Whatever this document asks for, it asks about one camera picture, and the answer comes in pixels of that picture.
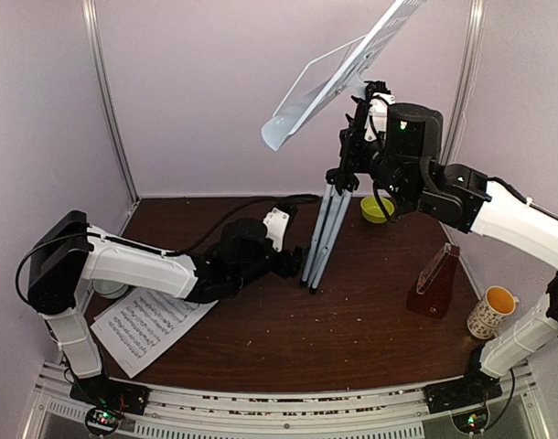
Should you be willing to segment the sheet music page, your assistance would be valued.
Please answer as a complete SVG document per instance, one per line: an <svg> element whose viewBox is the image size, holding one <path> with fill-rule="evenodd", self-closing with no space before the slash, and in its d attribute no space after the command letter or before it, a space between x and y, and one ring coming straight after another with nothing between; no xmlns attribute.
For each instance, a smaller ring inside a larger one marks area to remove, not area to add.
<svg viewBox="0 0 558 439"><path fill-rule="evenodd" d="M136 288L103 311L92 333L129 378L154 363L216 304L194 304Z"/></svg>

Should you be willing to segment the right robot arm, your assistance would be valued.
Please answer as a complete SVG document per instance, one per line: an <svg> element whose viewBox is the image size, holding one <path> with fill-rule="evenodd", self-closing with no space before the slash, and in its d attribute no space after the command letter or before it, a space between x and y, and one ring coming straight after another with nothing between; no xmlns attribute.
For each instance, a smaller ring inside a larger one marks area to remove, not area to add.
<svg viewBox="0 0 558 439"><path fill-rule="evenodd" d="M558 217L536 206L499 177L469 166L442 165L443 116L419 104L387 102L382 93L353 100L339 134L345 166L368 175L400 214L422 212L464 233L502 241L555 270L545 295L505 334L474 354L475 368L456 382L456 397L476 402L519 361L558 337Z"/></svg>

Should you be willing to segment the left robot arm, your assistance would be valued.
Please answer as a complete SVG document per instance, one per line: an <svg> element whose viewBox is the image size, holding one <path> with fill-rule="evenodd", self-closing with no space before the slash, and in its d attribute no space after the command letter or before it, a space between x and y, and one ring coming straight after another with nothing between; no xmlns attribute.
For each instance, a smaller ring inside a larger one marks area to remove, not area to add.
<svg viewBox="0 0 558 439"><path fill-rule="evenodd" d="M113 235L88 222L85 212L72 210L58 221L21 259L17 273L28 271L27 289L15 287L19 298L47 322L83 392L99 406L118 396L104 374L104 361L89 326L78 310L75 291L83 279L156 290L195 304L236 296L268 273L295 277L304 249L287 250L285 234L301 205L317 203L312 194L250 198L245 207L272 203L263 219L231 216L214 225L220 239L203 253L192 244L182 250L161 249Z"/></svg>

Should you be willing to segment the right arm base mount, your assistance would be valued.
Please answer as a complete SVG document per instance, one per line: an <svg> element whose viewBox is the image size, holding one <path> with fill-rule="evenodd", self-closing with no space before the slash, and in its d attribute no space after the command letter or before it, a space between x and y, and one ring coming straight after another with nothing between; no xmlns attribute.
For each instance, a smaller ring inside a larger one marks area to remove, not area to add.
<svg viewBox="0 0 558 439"><path fill-rule="evenodd" d="M429 413L453 411L470 405L482 404L502 395L497 382L450 380L424 387Z"/></svg>

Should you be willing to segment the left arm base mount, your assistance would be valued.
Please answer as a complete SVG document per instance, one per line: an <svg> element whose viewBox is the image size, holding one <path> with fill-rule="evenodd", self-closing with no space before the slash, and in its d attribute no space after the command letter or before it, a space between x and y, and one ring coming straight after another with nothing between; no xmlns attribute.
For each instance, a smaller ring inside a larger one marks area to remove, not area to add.
<svg viewBox="0 0 558 439"><path fill-rule="evenodd" d="M75 378L70 397L112 412L143 415L149 393L150 389L144 385L98 375L88 379Z"/></svg>

